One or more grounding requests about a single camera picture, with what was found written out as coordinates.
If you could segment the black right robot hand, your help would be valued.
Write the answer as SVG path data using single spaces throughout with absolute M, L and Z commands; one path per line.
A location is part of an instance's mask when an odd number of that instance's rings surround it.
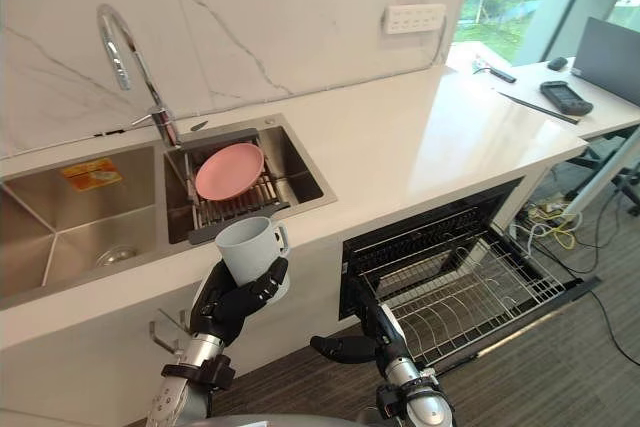
M 336 363 L 375 362 L 380 375 L 387 378 L 386 371 L 391 363 L 409 356 L 406 340 L 363 280 L 350 277 L 347 292 L 355 303 L 355 315 L 360 320 L 363 334 L 341 337 L 314 335 L 309 345 L 317 353 Z

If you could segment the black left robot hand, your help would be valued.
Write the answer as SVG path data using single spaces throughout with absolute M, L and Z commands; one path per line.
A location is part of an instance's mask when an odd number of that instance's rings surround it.
M 192 335 L 212 335 L 231 345 L 240 335 L 245 319 L 259 311 L 284 290 L 288 260 L 277 257 L 256 280 L 238 286 L 226 263 L 220 260 L 204 281 L 191 309 Z

